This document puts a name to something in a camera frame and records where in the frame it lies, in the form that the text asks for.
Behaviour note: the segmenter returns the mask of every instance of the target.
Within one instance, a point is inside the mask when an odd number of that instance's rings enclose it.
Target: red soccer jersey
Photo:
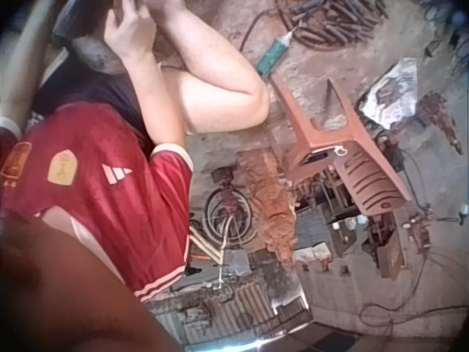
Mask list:
[[[2,136],[8,147],[12,134]],[[145,301],[185,270],[191,178],[181,147],[162,144],[148,161],[109,105],[74,103],[13,147],[1,171],[1,205],[29,215],[63,208]]]

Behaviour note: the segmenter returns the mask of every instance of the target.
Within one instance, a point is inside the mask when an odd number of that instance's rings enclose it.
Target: bare leg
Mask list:
[[[189,72],[165,69],[165,82],[194,133],[236,131],[267,117],[267,88],[251,64],[181,0],[147,0],[158,28]]]

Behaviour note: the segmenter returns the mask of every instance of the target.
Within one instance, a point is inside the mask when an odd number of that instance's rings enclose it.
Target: adidas logo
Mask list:
[[[109,167],[107,165],[101,164],[103,166],[104,173],[108,179],[110,185],[117,183],[118,180],[123,180],[125,175],[128,175],[132,172],[131,169],[121,169],[120,167]]]

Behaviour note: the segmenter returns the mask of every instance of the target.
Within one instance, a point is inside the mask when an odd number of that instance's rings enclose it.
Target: orange plastic chair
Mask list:
[[[401,207],[411,200],[404,183],[369,136],[350,99],[337,83],[331,79],[329,82],[345,112],[347,125],[321,131],[311,124],[280,76],[270,76],[297,139],[288,153],[281,151],[274,138],[271,141],[287,179],[296,185],[333,165],[363,215],[375,216]]]

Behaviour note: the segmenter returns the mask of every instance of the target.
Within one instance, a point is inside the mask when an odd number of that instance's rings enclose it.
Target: dark shorts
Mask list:
[[[127,73],[99,73],[73,54],[54,71],[37,92],[32,110],[44,117],[68,103],[87,101],[111,105],[137,131],[147,136],[135,90]]]

